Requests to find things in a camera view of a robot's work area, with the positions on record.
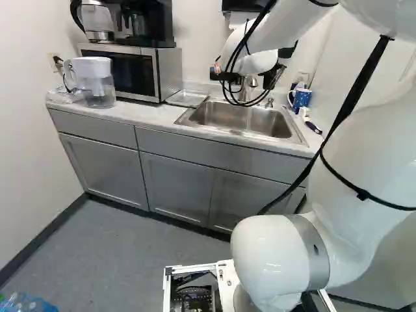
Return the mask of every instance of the mug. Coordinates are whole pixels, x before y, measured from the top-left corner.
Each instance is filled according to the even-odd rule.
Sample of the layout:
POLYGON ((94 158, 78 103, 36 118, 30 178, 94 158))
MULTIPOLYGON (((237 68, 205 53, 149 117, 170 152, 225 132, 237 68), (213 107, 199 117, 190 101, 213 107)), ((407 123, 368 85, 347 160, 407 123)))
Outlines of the mug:
POLYGON ((312 90, 310 89, 297 88, 296 90, 291 90, 287 94, 287 101, 291 105, 292 110, 294 111, 295 114, 299 113, 300 107, 308 107, 309 102, 311 101, 311 98, 312 98, 312 90), (292 92, 294 92, 293 103, 289 97, 289 95, 291 95, 292 92))

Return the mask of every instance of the floor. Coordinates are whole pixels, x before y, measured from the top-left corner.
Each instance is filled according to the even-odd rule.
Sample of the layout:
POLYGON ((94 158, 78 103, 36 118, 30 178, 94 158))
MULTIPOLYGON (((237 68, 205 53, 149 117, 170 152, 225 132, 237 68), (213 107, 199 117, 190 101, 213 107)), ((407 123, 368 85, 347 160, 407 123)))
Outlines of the floor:
POLYGON ((226 242, 88 201, 1 292, 61 312, 162 311, 165 266, 230 258, 226 242))

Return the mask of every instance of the stainless steel sink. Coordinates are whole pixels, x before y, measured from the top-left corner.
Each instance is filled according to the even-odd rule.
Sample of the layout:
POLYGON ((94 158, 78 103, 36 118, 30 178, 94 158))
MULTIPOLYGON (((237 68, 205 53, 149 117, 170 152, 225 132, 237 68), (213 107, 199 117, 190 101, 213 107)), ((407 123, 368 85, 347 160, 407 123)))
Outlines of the stainless steel sink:
POLYGON ((285 107, 265 109, 258 106, 239 107, 223 101, 206 101, 195 110, 187 110, 175 124, 306 145, 285 107))

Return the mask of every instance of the metal tray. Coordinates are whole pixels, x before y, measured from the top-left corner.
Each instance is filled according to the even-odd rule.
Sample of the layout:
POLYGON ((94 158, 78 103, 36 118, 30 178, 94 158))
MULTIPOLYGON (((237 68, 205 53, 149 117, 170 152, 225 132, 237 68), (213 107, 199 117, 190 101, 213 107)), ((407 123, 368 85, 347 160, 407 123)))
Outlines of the metal tray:
POLYGON ((172 105, 194 108, 203 103, 208 97, 208 92, 182 89, 166 99, 166 102, 172 105))

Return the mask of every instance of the power cord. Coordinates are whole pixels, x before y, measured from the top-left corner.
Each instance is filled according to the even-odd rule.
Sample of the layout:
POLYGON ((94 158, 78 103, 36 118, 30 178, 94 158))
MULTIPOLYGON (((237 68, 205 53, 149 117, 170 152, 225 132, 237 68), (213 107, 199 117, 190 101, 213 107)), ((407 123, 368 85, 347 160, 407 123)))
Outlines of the power cord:
MULTIPOLYGON (((62 60, 60 57, 58 56, 54 56, 53 57, 53 61, 55 62, 56 66, 58 69, 61 69, 64 66, 64 60, 62 60)), ((68 85, 66 84, 66 80, 65 80, 65 73, 62 74, 62 82, 64 83, 65 89, 68 93, 72 93, 73 89, 69 89, 68 85)))

